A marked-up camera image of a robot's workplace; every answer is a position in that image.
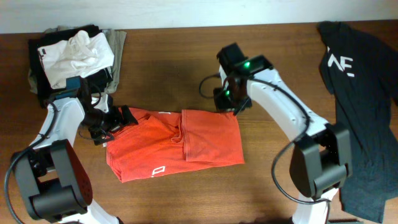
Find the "red t-shirt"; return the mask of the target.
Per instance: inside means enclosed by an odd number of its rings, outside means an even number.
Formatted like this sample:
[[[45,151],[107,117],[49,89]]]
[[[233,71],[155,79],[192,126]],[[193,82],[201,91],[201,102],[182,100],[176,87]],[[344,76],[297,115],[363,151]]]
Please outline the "red t-shirt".
[[[232,112],[130,111],[138,123],[106,145],[106,162],[122,183],[244,163]]]

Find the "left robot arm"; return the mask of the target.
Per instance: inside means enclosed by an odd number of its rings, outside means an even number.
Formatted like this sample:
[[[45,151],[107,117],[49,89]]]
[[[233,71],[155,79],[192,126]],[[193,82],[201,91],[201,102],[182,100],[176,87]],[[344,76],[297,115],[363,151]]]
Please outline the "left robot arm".
[[[116,131],[137,124],[128,106],[113,106],[103,93],[91,97],[88,81],[67,78],[66,87],[49,96],[48,113],[35,140],[15,153],[4,178],[8,189],[13,174],[25,208],[34,220],[49,223],[121,223],[93,198],[88,174],[73,149],[80,126],[89,140],[101,145],[114,140]]]

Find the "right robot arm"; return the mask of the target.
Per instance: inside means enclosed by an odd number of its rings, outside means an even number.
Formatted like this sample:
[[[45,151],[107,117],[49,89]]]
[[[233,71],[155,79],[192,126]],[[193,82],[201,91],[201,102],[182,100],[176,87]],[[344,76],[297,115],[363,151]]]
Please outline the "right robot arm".
[[[349,131],[331,124],[305,105],[284,83],[273,64],[263,55],[249,58],[236,43],[216,55],[222,86],[213,91],[216,109],[238,114],[259,104],[289,139],[271,165],[277,189],[297,203],[291,223],[328,223],[331,201],[353,174]],[[289,174],[297,198],[278,183],[277,162],[292,148]]]

